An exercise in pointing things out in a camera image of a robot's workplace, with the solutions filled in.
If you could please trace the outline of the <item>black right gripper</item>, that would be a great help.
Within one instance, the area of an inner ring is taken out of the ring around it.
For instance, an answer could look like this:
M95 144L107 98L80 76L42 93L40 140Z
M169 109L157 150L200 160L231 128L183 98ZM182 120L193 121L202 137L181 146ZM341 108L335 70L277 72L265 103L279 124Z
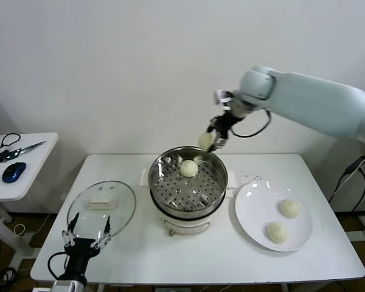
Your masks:
M212 151L219 150L226 145L229 131L241 121L242 118L234 116L231 111L225 111L221 116L213 117L210 120L206 132L217 134L212 143Z

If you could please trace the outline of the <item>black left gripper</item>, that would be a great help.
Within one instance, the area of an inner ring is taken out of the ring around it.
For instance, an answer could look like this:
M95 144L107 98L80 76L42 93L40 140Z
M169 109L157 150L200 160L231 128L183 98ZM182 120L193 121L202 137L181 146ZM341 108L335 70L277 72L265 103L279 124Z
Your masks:
M91 258L96 257L99 254L99 249L96 248L104 248L112 237L110 233L110 217L108 217L103 234L97 240L91 238L76 238L73 231L77 224L78 217L79 213L77 212L75 217L69 222L67 229L62 231L65 247L64 251L66 255L69 256L63 274L64 280L86 280L85 273L88 262Z

